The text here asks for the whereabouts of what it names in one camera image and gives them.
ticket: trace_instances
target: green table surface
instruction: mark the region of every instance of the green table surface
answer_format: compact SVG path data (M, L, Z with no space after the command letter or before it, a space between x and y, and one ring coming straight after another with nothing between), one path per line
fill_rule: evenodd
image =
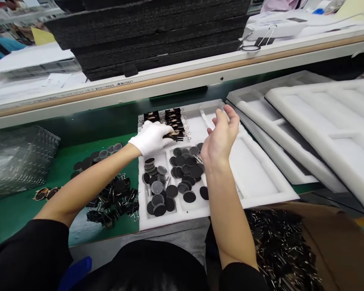
M118 142L126 143L134 135L135 133L59 150L50 169L47 182L43 187L63 186L70 180L76 162L82 161L94 151L101 151ZM138 187L138 160L130 163L121 172L131 179L132 187ZM0 200L0 243L20 230L46 203L46 200L33 200L35 190L40 188L42 186ZM322 189L324 186L321 183L311 183L294 185L293 188L298 194L301 194ZM116 221L113 228L102 228L101 224L87 221L87 211L84 208L70 227L69 246L91 243L139 231L139 222L134 222L133 217L123 215Z
M214 84L195 90L143 99L122 105L79 112L36 122L36 124L61 137L61 148L43 186L0 200L0 243L20 230L46 203L34 201L35 191L42 188L63 186L69 181L76 162L82 161L94 151L100 151L117 142L125 143L137 131L138 115L153 110L164 110L215 99L225 101L228 92L264 82L298 71L282 70L264 75L241 78L222 84ZM130 177L133 187L138 186L138 161L122 170ZM293 186L296 193L323 189L321 183ZM69 246L91 243L115 236L139 231L139 223L124 215L114 228L102 228L101 224L86 221L87 209L83 209L70 227Z

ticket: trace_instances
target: white foam insert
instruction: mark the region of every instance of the white foam insert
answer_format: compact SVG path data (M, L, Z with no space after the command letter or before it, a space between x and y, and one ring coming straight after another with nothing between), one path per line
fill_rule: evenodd
M248 94L252 94L254 96L264 96L266 92L277 87L292 87L295 85L325 82L333 82L333 80L311 73L309 71L301 71L232 91L229 93L228 97L233 100L239 97L240 99L248 102ZM274 163L278 166L278 168L282 171L291 184L299 185L318 182L318 180L310 173L310 171L308 171L302 164L300 164L290 154L288 154L288 152L286 152L277 142L275 142L268 134L266 134L256 123L254 123L235 106L233 107L240 116L240 120L243 122L243 124L252 133L260 146L266 151L266 153L270 156L270 158L274 161Z
M226 103L233 107L240 116L241 122L248 128L250 133L255 137L260 146L270 156L272 161L291 184L299 185L318 182L304 166L297 162L291 155L287 154L287 152L266 134L264 130L257 126L256 123L249 119L232 103L229 101Z
M364 79L277 88L266 98L364 206Z
M320 159L315 150L305 139L273 108L265 99L266 93L272 89L282 86L296 86L316 82L330 82L331 80L317 74L302 71L278 79L256 84L247 88L232 91L227 99L259 126L266 135L259 135L255 138L265 148L270 148L271 157L276 161L287 177L296 183L309 183L310 172L315 178L321 181L333 192L346 192L345 186L339 181L336 175ZM258 131L256 126L249 123L251 131ZM274 146L267 137L271 137L280 147ZM307 171L298 167L291 158L283 152L288 152Z
M171 178L170 185L177 185L181 179L174 179L171 176L172 166L169 163L174 148L189 148L204 142L207 137L207 127L214 128L212 118L216 116L216 109L223 109L223 107L224 103L221 100L181 107L191 132L191 140L174 143L155 154L139 158L140 230L210 215L209 201L204 200L199 194L200 187L206 186L205 174L202 175L202 180L192 188L197 197L195 202L186 203L183 200L183 195L178 193L175 198L176 209L173 212L166 212L160 217L147 213L147 204L151 197L148 197L146 193L142 175L144 173L144 161L148 158L155 158L155 166L161 165L168 170L167 175ZM299 199L279 169L241 125L229 161L243 208Z

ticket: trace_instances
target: gloved hand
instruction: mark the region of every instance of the gloved hand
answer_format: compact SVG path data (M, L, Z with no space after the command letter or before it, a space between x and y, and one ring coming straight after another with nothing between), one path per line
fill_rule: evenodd
M172 132L174 132L174 130L169 125L161 124L159 121L152 123L147 120L143 124L142 131L128 142L137 147L142 153L142 156L147 156L170 144L173 139L163 138L163 136Z

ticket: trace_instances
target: white paper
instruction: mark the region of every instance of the white paper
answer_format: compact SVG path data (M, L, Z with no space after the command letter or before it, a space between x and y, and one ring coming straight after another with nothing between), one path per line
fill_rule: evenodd
M70 50L61 50L56 42L41 46L29 46L19 51L13 51L0 59L0 72L34 67L72 58L74 58L74 54Z

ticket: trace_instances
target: person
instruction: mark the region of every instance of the person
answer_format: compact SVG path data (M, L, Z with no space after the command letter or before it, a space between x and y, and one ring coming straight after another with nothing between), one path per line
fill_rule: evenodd
M229 105L216 111L201 157L209 192L214 235L222 272L220 290L268 290L259 272L253 237L237 195L229 155L239 117ZM69 227L75 216L133 159L160 150L172 140L170 126L146 121L142 131L119 152L70 180L26 226L0 245L0 290L57 290L72 262ZM137 240L114 259L88 274L74 290L209 290L205 268L171 243Z
M0 59L12 51L18 51L27 47L13 39L0 37Z
M5 6L7 6L12 11L16 11L17 9L27 8L26 3L24 3L23 1L15 1L15 0L5 0Z

